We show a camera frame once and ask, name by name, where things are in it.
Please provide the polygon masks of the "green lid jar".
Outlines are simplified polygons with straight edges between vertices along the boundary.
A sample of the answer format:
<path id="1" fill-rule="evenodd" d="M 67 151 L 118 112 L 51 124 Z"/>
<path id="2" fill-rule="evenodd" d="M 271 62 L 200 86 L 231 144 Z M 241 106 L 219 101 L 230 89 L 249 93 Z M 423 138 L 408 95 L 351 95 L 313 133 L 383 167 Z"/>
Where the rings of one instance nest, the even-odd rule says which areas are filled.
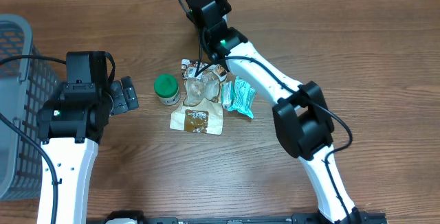
<path id="1" fill-rule="evenodd" d="M 170 74 L 158 76 L 154 82 L 154 90 L 162 104 L 174 105 L 180 99 L 179 83 Z"/>

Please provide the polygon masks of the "brown beige snack pouch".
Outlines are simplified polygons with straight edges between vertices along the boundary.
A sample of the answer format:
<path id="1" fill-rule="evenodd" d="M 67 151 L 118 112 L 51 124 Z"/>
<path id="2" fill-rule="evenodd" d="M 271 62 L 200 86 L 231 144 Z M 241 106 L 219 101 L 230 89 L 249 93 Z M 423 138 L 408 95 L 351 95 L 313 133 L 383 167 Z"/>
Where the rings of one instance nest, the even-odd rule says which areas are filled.
<path id="1" fill-rule="evenodd" d="M 171 113 L 170 128 L 191 133 L 220 135 L 223 131 L 221 90 L 227 71 L 221 65 L 181 61 L 185 98 Z"/>

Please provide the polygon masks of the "teal snack packet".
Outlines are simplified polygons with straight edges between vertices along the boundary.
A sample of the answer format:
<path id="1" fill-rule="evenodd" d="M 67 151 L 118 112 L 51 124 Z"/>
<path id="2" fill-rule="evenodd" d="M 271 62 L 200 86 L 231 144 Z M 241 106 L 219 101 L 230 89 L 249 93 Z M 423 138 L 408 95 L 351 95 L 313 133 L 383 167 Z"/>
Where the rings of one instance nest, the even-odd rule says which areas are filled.
<path id="1" fill-rule="evenodd" d="M 232 105 L 228 107 L 228 111 L 237 111 L 240 114 L 253 119 L 254 114 L 252 112 L 252 103 L 255 95 L 256 90 L 250 85 L 250 83 L 237 76 L 234 81 Z"/>

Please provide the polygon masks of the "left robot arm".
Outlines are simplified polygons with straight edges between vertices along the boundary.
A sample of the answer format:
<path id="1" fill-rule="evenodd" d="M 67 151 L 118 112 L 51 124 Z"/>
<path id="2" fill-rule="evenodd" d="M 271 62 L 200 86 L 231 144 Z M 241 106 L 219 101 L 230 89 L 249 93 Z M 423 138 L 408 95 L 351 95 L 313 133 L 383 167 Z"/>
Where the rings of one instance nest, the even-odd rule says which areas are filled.
<path id="1" fill-rule="evenodd" d="M 85 223 L 89 183 L 111 116 L 139 107 L 130 77 L 115 80 L 104 51 L 69 52 L 67 80 L 38 111 L 43 160 L 38 223 Z"/>

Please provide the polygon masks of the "small teal white packet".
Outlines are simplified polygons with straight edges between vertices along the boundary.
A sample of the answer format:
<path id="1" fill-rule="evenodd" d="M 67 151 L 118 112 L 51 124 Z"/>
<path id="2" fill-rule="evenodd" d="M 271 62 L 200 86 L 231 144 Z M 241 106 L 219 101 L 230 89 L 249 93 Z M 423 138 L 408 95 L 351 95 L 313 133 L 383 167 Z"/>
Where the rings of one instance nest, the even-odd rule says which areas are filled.
<path id="1" fill-rule="evenodd" d="M 234 83 L 227 81 L 222 84 L 221 88 L 221 103 L 225 110 L 228 110 L 234 101 Z"/>

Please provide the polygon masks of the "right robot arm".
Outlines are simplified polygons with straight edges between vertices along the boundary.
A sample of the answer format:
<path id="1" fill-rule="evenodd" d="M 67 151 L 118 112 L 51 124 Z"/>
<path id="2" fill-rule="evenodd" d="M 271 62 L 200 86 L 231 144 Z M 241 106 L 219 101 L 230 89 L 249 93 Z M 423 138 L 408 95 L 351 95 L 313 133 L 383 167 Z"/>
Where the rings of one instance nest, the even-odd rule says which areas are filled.
<path id="1" fill-rule="evenodd" d="M 358 209 L 348 196 L 334 155 L 334 122 L 347 125 L 328 110 L 321 88 L 286 76 L 261 56 L 237 29 L 230 27 L 228 0 L 178 0 L 195 25 L 200 51 L 248 82 L 271 105 L 276 136 L 293 158 L 301 160 L 318 200 L 324 223 L 355 223 Z"/>

